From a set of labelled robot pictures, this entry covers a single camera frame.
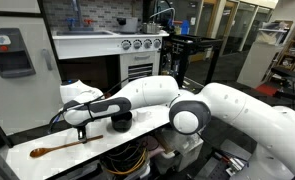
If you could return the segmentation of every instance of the floor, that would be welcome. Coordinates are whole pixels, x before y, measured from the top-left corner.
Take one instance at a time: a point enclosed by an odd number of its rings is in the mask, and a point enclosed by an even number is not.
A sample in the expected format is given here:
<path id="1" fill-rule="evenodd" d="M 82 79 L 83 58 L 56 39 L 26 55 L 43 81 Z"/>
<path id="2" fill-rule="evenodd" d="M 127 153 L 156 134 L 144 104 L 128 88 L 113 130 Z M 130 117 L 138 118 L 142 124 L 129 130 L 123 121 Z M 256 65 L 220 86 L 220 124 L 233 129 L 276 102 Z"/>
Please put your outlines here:
<path id="1" fill-rule="evenodd" d="M 290 107 L 292 103 L 291 100 L 276 99 L 266 96 L 265 94 L 259 93 L 250 87 L 236 82 L 242 66 L 246 60 L 247 54 L 248 51 L 220 57 L 217 62 L 212 82 L 218 82 L 234 87 L 271 106 L 282 105 Z M 198 61 L 191 63 L 188 71 L 186 72 L 186 77 L 204 84 L 209 64 L 209 61 Z M 246 134 L 215 118 L 211 120 L 202 135 L 208 142 L 210 142 L 211 145 L 204 143 L 198 159 L 183 171 L 178 173 L 170 171 L 165 176 L 160 177 L 160 179 L 187 179 L 187 174 L 189 174 L 191 177 L 195 177 L 207 162 L 211 153 L 211 146 L 220 147 L 220 145 L 226 139 L 233 141 L 238 146 L 250 153 L 254 151 L 257 145 L 257 143 Z"/>

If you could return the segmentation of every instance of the white robotic arm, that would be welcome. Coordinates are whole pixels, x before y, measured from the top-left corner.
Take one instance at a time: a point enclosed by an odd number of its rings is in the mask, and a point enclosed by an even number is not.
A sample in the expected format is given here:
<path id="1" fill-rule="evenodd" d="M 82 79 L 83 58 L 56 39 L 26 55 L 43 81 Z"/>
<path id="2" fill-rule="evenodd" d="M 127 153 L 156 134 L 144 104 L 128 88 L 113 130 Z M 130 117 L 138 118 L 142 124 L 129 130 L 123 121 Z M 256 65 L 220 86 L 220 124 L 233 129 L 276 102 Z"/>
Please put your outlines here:
<path id="1" fill-rule="evenodd" d="M 86 98 L 79 95 L 64 105 L 65 110 L 69 109 L 64 117 L 78 128 L 93 119 L 167 103 L 170 104 L 170 123 L 182 134 L 198 132 L 212 115 L 257 141 L 249 167 L 232 176 L 233 179 L 291 179 L 295 175 L 295 111 L 273 108 L 217 83 L 205 86 L 197 95 L 180 94 L 175 79 L 170 76 L 141 78 L 130 82 L 111 98 L 85 106 Z"/>

